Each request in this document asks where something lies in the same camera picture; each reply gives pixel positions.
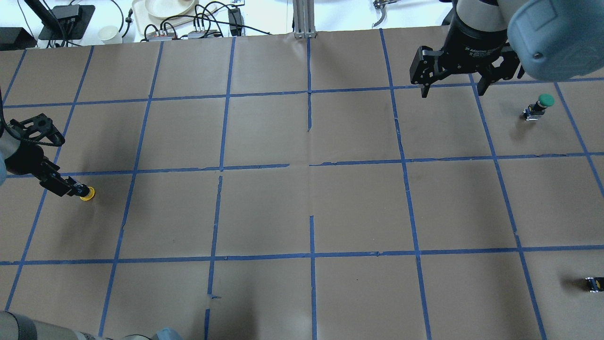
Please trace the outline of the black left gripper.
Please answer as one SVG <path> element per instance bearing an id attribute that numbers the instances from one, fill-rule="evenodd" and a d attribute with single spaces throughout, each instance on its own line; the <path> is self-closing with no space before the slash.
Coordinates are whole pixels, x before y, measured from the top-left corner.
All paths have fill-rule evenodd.
<path id="1" fill-rule="evenodd" d="M 22 144 L 5 159 L 8 172 L 17 176 L 32 174 L 40 185 L 57 196 L 80 196 L 81 185 L 72 177 L 63 178 L 59 167 L 44 155 L 43 149 L 36 144 Z"/>

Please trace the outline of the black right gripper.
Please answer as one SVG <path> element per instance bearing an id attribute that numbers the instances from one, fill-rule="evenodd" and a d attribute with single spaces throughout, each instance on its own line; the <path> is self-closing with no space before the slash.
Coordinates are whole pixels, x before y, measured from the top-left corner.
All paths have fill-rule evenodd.
<path id="1" fill-rule="evenodd" d="M 450 75 L 479 73 L 479 96 L 499 80 L 522 78 L 525 70 L 507 42 L 500 9 L 452 9 L 449 31 L 440 50 L 420 46 L 410 66 L 410 82 L 427 98 L 432 84 Z"/>

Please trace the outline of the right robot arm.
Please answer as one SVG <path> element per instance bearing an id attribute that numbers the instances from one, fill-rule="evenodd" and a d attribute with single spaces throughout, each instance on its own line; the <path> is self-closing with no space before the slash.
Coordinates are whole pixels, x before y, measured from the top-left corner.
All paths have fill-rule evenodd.
<path id="1" fill-rule="evenodd" d="M 426 98 L 433 83 L 479 73 L 479 95 L 499 80 L 529 75 L 557 82 L 603 67 L 601 0 L 454 0 L 439 50 L 420 46 L 410 82 Z"/>

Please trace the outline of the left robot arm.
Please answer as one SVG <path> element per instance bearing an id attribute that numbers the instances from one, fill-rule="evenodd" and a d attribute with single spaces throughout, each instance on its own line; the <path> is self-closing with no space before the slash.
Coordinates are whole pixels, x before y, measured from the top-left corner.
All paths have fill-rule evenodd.
<path id="1" fill-rule="evenodd" d="M 6 136 L 1 138 L 1 179 L 3 184 L 7 178 L 5 159 L 15 153 L 20 142 Z M 0 338 L 2 340 L 105 340 L 104 337 L 82 331 L 74 331 L 66 327 L 44 323 L 26 315 L 2 311 L 0 314 Z"/>

